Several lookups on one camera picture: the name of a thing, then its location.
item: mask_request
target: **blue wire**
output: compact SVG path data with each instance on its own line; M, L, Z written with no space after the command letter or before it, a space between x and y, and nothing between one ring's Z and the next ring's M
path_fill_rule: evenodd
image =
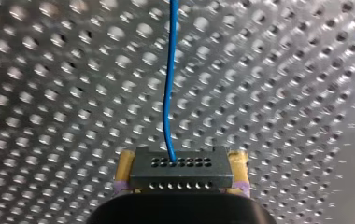
M170 0L169 18L169 45L168 45L168 64L166 66L166 82L163 94L163 137L170 161L176 161L174 145L172 144L171 129L169 127L169 107L171 105L171 92L174 85L174 63L175 49L177 44L177 24L178 24L178 0Z

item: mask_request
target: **silver perforated panel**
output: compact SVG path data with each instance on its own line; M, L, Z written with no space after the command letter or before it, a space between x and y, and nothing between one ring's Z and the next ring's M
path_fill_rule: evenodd
M123 148L165 150L168 14L165 0L0 0L0 223L84 223ZM181 0L176 61L175 148L248 150L253 198L279 223L333 220L355 2Z

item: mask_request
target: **purple band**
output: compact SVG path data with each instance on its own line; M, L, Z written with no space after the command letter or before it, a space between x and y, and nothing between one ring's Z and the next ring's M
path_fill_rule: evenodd
M233 183L233 189L241 189L244 196L250 198L250 183L245 181L238 181Z
M128 182L126 181L115 181L114 182L114 195L119 194L125 189L128 189Z

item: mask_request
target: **metal grille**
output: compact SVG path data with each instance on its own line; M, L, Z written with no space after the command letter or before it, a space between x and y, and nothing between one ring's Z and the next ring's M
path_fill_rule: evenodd
M0 0L0 223L84 223L118 154L165 149L168 1ZM248 150L279 223L320 223L355 108L355 2L181 0L175 148Z

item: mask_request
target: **black plastic object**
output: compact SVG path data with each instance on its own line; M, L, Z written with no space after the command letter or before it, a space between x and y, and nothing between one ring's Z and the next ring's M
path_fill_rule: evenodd
M87 224L275 224L255 201L221 193L129 194L97 208Z
M233 184L227 147L213 151L177 151L177 162L165 152L139 147L135 153L129 186L133 189L226 189Z

